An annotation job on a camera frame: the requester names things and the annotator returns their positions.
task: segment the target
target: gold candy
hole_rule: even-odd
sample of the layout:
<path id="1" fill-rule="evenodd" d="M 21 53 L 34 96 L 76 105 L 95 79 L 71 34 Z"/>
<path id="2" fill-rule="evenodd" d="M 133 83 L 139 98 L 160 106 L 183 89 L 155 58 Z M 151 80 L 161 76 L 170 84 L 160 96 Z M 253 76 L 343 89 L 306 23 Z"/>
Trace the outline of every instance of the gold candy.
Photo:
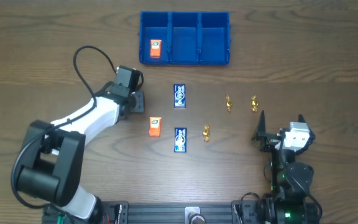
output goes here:
<path id="1" fill-rule="evenodd" d="M 231 102 L 229 95 L 226 95 L 226 99 L 227 99 L 226 108 L 227 108 L 227 111 L 230 112 L 230 109 L 233 106 L 233 103 Z"/>
<path id="2" fill-rule="evenodd" d="M 252 112 L 258 111 L 258 101 L 256 100 L 256 96 L 251 97 L 251 110 Z"/>
<path id="3" fill-rule="evenodd" d="M 203 131 L 204 141 L 209 141 L 209 125 L 206 124 Z"/>

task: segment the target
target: brown tabletop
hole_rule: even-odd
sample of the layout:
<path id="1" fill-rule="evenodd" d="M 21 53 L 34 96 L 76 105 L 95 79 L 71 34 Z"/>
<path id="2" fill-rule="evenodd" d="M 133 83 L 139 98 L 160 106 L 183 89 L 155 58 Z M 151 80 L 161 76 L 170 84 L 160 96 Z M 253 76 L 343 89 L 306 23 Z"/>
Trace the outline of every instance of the brown tabletop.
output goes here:
<path id="1" fill-rule="evenodd" d="M 140 64 L 142 10 L 230 11 L 230 64 Z M 314 167 L 321 223 L 358 222 L 358 1 L 14 0 L 0 1 L 0 223 L 40 222 L 41 211 L 11 192 L 12 163 L 32 121 L 50 122 L 89 102 L 72 65 L 82 45 L 100 47 L 116 66 L 145 77 L 145 113 L 86 147 L 81 184 L 102 200 L 231 202 L 267 193 L 270 155 L 250 140 L 260 111 L 271 133 L 302 113 L 316 141 L 296 159 Z M 80 53 L 78 66 L 94 90 L 114 79 L 95 51 Z M 173 109 L 174 83 L 186 83 L 185 110 Z M 251 113 L 252 95 L 258 113 Z M 148 135 L 151 116 L 162 117 L 160 138 Z M 177 126 L 188 128 L 186 154 L 173 152 Z"/>

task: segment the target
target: wooden table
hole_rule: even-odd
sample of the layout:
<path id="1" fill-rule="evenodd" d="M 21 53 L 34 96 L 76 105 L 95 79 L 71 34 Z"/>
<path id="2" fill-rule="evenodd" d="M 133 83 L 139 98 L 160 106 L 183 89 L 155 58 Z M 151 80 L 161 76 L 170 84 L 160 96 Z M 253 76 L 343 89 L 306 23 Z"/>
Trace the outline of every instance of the wooden table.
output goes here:
<path id="1" fill-rule="evenodd" d="M 230 11 L 230 64 L 140 64 L 139 12 L 157 9 Z M 72 65 L 82 45 L 145 76 L 146 112 L 86 147 L 81 184 L 90 192 L 129 202 L 230 202 L 269 192 L 262 172 L 269 154 L 250 140 L 260 114 L 251 113 L 250 98 L 257 95 L 269 132 L 302 113 L 316 133 L 297 160 L 314 167 L 321 223 L 358 222 L 358 1 L 15 0 L 0 1 L 0 223 L 40 222 L 41 211 L 14 199 L 11 167 L 33 120 L 62 118 L 90 100 Z M 78 65 L 94 89 L 114 79 L 95 51 L 84 50 Z M 186 83 L 185 110 L 172 107 L 174 83 Z M 162 117 L 160 138 L 148 137 L 150 116 Z M 177 126 L 188 128 L 186 154 L 173 152 Z"/>

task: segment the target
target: wooden surface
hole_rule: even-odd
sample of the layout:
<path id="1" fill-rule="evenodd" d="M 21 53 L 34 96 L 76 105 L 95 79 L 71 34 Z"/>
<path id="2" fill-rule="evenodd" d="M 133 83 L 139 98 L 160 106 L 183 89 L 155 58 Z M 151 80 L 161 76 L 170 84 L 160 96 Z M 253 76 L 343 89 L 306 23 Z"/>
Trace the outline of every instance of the wooden surface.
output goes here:
<path id="1" fill-rule="evenodd" d="M 230 11 L 226 67 L 139 63 L 139 12 Z M 14 0 L 0 1 L 0 223 L 39 223 L 41 211 L 13 197 L 9 178 L 25 131 L 90 99 L 72 66 L 82 45 L 103 49 L 116 66 L 143 71 L 146 112 L 103 131 L 86 148 L 81 184 L 103 200 L 230 202 L 262 195 L 269 154 L 250 137 L 259 113 L 277 132 L 303 113 L 316 141 L 297 157 L 314 167 L 311 193 L 321 223 L 358 222 L 358 1 L 299 0 Z M 78 59 L 94 89 L 114 78 L 91 50 Z M 174 110 L 172 85 L 186 83 L 188 107 Z M 227 113 L 225 95 L 233 102 Z M 149 117 L 162 136 L 149 138 Z M 204 124 L 211 141 L 203 142 Z M 173 129 L 188 128 L 188 152 L 173 152 Z"/>

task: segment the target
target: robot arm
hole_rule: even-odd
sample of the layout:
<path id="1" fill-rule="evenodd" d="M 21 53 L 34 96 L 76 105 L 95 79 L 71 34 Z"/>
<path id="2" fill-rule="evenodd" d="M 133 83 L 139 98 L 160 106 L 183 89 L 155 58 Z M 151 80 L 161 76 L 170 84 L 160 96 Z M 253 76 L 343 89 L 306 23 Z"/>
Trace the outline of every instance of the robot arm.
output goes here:
<path id="1" fill-rule="evenodd" d="M 88 114 L 75 119 L 93 107 L 94 98 L 62 119 L 51 123 L 34 121 L 23 143 L 23 148 L 28 148 L 22 150 L 12 171 L 17 191 L 47 201 L 86 223 L 99 223 L 103 216 L 100 199 L 79 185 L 84 148 L 119 118 L 144 112 L 144 93 L 136 91 L 139 77 L 141 72 L 121 66 L 116 80 L 98 93 L 97 106 Z M 53 129 L 71 120 L 72 123 Z M 57 160 L 47 161 L 42 154 L 54 154 Z"/>

